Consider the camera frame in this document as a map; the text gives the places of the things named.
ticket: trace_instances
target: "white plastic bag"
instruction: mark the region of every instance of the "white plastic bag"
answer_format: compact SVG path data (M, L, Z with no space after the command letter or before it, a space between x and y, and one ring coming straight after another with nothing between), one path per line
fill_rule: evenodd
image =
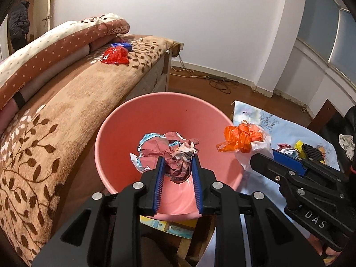
M242 165L244 170L251 171L250 160L251 157L256 153L261 153L269 158L273 159L273 149L271 147L271 136L258 125L258 128L263 133L263 141L261 142L251 142L251 152L243 153L240 150L235 151L235 157Z

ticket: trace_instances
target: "brown blanket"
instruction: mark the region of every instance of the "brown blanket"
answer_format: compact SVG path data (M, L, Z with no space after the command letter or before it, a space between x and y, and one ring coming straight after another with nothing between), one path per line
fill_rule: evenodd
M51 236L63 187L84 147L173 46L154 36L136 40L129 66L100 63L106 49L100 48L52 79L10 123L1 139L0 226L27 264Z

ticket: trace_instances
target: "wooden floor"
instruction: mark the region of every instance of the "wooden floor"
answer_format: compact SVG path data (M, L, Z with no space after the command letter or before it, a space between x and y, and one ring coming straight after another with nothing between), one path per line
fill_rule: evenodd
M171 74L184 76L207 75L206 73L199 71L188 73L187 71L176 72L173 69L171 70ZM230 94L223 93L212 87L211 85L215 85L221 89L225 88L224 85L216 85L208 79L195 77L185 78L170 75L169 91L185 93L203 99L219 108L229 117L234 110L232 103L235 100L239 100L304 127L307 127L311 122L309 114L307 112L302 112L299 105L278 95L273 95L271 98L268 98L260 93L252 91L249 86L241 83L225 82L225 84L230 89Z

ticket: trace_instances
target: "black strap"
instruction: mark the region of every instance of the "black strap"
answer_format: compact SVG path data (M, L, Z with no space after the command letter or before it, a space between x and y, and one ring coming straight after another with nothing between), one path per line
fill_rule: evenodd
M26 104L24 97L22 96L22 94L19 91L15 93L13 98L18 106L18 109L21 109Z

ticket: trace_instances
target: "orange plastic bag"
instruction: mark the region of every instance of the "orange plastic bag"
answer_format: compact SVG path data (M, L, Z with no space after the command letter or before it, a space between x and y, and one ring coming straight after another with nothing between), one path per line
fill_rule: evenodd
M225 142L216 145L219 152L232 152L240 150L243 153L251 152L251 142L263 141L263 133L257 125L246 121L239 126L227 126L224 130Z

